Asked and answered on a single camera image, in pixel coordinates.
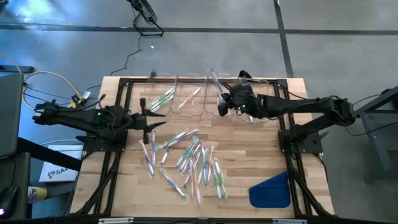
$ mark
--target white cable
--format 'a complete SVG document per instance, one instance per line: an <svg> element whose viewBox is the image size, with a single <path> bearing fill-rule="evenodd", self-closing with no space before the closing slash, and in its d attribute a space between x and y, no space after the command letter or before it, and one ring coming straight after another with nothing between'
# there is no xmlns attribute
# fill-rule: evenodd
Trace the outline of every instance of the white cable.
<svg viewBox="0 0 398 224"><path fill-rule="evenodd" d="M51 143L56 143L56 142L65 142L65 141L79 141L77 139L62 139L62 140L55 140L55 141L49 141L49 142L45 142L40 144L41 146L44 146L46 144L51 144Z"/></svg>

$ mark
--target black stand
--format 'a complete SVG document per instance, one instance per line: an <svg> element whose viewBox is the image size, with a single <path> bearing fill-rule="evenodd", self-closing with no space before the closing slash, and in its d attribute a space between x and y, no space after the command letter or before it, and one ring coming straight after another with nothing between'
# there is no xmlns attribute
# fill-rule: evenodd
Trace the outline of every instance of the black stand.
<svg viewBox="0 0 398 224"><path fill-rule="evenodd" d="M35 68L32 66L18 66L22 73L33 73ZM14 65L0 65L0 72L19 72Z"/></svg>
<svg viewBox="0 0 398 224"><path fill-rule="evenodd" d="M54 165L80 171L81 160L65 155L61 152L51 150L23 138L18 138L17 153L28 152L33 158L51 162Z"/></svg>
<svg viewBox="0 0 398 224"><path fill-rule="evenodd" d="M368 183L377 180L397 180L398 167L394 165L394 153L397 152L396 145L396 127L386 128L380 131L371 131L383 125L388 125L397 121L398 114L398 86L382 92L374 100L366 103L358 110L355 115L361 118L363 127L367 132L369 143L372 150L378 156L377 161L380 164L380 171L366 174L364 180ZM392 103L394 110L383 110L380 107Z"/></svg>
<svg viewBox="0 0 398 224"><path fill-rule="evenodd" d="M134 26L134 28L136 28L136 30L140 33L141 36L144 37L163 37L163 33L164 30L157 25L157 23L152 19L150 22L153 23L158 29L160 29L161 33L160 34L144 34L144 31L142 30L142 28L140 28L137 23L138 23L138 18L141 16L141 14L138 14L138 16L136 16L136 18L134 19L134 22L132 23L132 25Z"/></svg>

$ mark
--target mouse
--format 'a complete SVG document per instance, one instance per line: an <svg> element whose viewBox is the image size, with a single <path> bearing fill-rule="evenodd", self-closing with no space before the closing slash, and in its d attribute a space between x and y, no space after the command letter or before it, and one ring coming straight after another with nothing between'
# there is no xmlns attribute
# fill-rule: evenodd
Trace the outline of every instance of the mouse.
<svg viewBox="0 0 398 224"><path fill-rule="evenodd" d="M16 209L18 188L6 187L0 193L0 219L10 218Z"/></svg>

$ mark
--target blue dustpan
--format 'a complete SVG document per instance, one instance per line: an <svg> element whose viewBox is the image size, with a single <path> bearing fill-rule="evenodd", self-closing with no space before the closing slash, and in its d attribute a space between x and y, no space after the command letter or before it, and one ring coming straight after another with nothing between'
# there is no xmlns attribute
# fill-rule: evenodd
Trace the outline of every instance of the blue dustpan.
<svg viewBox="0 0 398 224"><path fill-rule="evenodd" d="M286 208L290 205L288 172L283 172L249 189L250 204L256 208Z"/></svg>

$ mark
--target clear plastic container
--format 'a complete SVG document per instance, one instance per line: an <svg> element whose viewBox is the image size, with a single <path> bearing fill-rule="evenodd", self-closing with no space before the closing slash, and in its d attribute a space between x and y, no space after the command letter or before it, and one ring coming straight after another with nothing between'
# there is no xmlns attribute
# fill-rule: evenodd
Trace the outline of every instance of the clear plastic container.
<svg viewBox="0 0 398 224"><path fill-rule="evenodd" d="M147 108L158 114L168 115L175 97L177 76L156 72L156 76L148 78L142 97L146 98Z"/></svg>
<svg viewBox="0 0 398 224"><path fill-rule="evenodd" d="M188 73L177 77L177 87L171 110L180 118L201 118L206 100L207 76Z"/></svg>

